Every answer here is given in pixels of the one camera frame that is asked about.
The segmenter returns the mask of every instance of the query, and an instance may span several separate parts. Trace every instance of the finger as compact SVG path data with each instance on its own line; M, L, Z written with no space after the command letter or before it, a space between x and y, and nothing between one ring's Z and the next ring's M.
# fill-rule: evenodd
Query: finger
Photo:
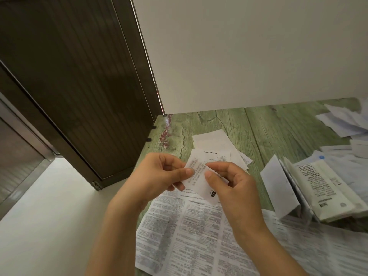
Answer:
M167 188L167 190L168 190L169 192L172 192L173 190L175 190L175 187L174 187L173 185L170 185L170 186Z
M163 180L167 184L174 184L192 177L194 170L192 168L178 168L177 170L165 171Z
M159 157L162 163L162 166L172 166L174 168L184 168L185 162L180 160L178 157L167 153L159 153Z
M219 197L221 197L229 188L229 186L222 181L222 179L214 172L208 170L205 172L205 178L208 185L216 191Z
M182 182L175 182L173 185L174 185L178 190L180 190L180 191L184 191L184 190L185 190L185 186L184 186L184 184L183 184Z
M227 178L229 181L234 181L234 177L237 174L246 176L246 172L232 162L212 162L207 163L206 165L221 176Z

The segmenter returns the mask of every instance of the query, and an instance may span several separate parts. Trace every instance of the tabletop plank seam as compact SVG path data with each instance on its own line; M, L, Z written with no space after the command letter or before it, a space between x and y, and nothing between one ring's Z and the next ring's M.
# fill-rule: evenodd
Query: tabletop plank seam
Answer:
M249 120L249 116L248 116L248 114L247 114L247 112L246 112L246 108L245 108L245 107L243 107L243 109L244 109L244 112L246 113L246 118L247 118L247 120L248 120L249 126L251 127L251 131L252 131L252 134L253 134L253 138L254 138L254 140L255 140L255 144L257 145L257 149L258 149L258 151L260 152L260 146L258 145L258 141L257 141L257 139L256 139L256 137L255 137L255 134L254 134L254 131L253 131L253 128L252 128L252 123L251 123L251 122L250 122L250 120ZM264 161L264 159L263 159L263 157L262 157L262 153L261 153L261 152L260 152L260 158L262 159L263 166L265 166L266 164L265 164L265 161Z

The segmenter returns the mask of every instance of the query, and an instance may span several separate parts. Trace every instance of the fingernail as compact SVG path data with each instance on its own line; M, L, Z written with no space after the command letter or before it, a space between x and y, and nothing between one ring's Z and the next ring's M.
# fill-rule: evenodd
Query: fingernail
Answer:
M212 171L210 171L210 170L207 170L206 172L205 172L205 177L206 178L210 178L210 176L212 175Z
M192 168L186 168L185 169L185 173L186 173L186 175L193 175L194 174L194 170L192 169Z

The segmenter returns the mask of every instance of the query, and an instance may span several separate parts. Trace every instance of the door hinge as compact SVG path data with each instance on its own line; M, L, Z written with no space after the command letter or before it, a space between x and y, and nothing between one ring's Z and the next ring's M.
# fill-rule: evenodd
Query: door hinge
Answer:
M98 191L102 190L102 186L97 181L92 181L91 185Z

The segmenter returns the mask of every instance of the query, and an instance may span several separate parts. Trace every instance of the green wood grain tabletop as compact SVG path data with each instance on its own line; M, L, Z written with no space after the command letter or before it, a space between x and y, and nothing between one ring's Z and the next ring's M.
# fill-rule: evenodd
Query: green wood grain tabletop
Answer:
M309 157L320 146L349 144L349 137L340 138L315 118L328 112L324 103L360 109L356 98L346 98L158 116L156 129L149 135L152 141L145 144L137 164L149 152L170 153L186 162L194 148L192 135L223 129L234 146L253 160L248 171L257 181L262 208L274 210L260 176L274 154L295 163ZM137 227L148 207L140 214ZM333 225L367 231L368 219L347 218ZM136 269L136 275L148 274Z

